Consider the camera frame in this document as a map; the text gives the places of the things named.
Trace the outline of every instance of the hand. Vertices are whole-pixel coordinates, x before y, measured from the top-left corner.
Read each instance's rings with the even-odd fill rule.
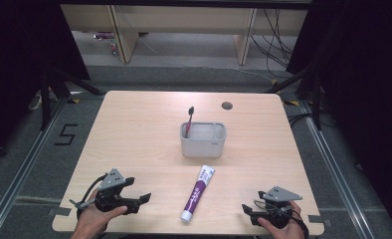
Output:
[[[94,190],[90,198],[97,196],[97,190]],[[106,224],[114,218],[127,211],[126,206],[120,206],[112,209],[109,212],[101,212],[94,204],[89,205],[84,209],[79,217],[75,232],[71,239],[91,239],[99,235]]]
[[[300,215],[301,209],[295,202],[290,201],[290,205],[292,206],[293,210]],[[299,218],[296,213],[293,213],[293,217]],[[304,234],[301,230],[301,227],[292,219],[290,219],[289,224],[283,229],[278,229],[270,221],[265,218],[259,217],[258,218],[259,224],[262,225],[265,229],[267,229],[271,234],[274,236],[275,239],[303,239]]]

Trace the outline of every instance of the metal bar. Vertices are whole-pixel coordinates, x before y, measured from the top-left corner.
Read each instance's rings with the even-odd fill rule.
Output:
[[[35,140],[34,144],[32,145],[31,149],[28,152],[25,160],[23,161],[22,165],[18,169],[15,177],[13,178],[10,186],[7,188],[6,192],[4,193],[3,197],[0,200],[0,228],[4,223],[7,215],[10,212],[10,209],[13,206],[14,201],[16,200],[17,195],[19,194],[20,190],[22,189],[23,185],[25,184],[35,161],[41,152],[44,144],[52,131],[52,128],[57,120],[58,115],[60,114],[61,109],[67,103],[67,99],[59,99],[53,109],[53,116],[52,119],[49,121],[46,128],[40,131],[38,134],[37,139]]]
[[[300,102],[300,105],[304,113],[309,112],[309,107],[306,102],[302,101]],[[306,121],[359,237],[364,239],[375,238],[366,217],[345,181],[338,163],[333,157],[322,132],[316,129],[312,119],[308,118]]]

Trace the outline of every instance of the toothbrush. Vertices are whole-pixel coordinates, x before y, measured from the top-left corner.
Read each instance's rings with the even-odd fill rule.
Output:
[[[191,107],[190,109],[189,109],[189,115],[190,115],[190,119],[189,119],[189,122],[187,123],[187,126],[186,126],[186,134],[185,134],[185,138],[187,138],[188,137],[188,135],[189,135],[189,131],[190,131],[190,125],[192,124],[192,117],[193,117],[193,113],[195,112],[195,108],[194,107]]]

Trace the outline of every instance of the white box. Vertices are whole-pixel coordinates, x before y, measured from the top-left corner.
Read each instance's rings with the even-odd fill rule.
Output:
[[[219,157],[227,131],[220,122],[192,122],[186,135],[187,122],[180,127],[181,152],[187,157]]]

